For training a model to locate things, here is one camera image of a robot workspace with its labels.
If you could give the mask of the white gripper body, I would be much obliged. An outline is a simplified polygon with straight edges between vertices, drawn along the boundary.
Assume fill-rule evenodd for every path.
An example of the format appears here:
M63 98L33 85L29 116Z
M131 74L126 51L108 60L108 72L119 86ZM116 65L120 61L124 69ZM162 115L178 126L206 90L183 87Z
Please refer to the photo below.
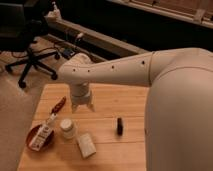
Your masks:
M88 83L70 85L71 101L74 105L89 105L92 99L92 93Z

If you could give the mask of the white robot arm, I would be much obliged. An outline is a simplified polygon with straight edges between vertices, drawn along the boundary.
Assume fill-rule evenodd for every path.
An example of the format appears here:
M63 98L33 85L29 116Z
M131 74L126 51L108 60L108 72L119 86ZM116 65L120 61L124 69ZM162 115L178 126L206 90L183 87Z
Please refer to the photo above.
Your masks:
M147 171L213 171L213 52L180 48L93 63L84 53L59 68L76 105L91 83L143 86Z

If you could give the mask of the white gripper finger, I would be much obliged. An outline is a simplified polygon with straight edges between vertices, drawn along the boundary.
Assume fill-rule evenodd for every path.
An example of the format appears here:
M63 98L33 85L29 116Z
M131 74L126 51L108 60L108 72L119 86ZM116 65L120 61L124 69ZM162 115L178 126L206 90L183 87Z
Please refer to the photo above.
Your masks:
M72 113L75 113L77 111L78 106L77 105L72 105Z
M87 105L87 107L92 111L92 112L95 112L95 108L94 108L94 105L92 103L89 103Z

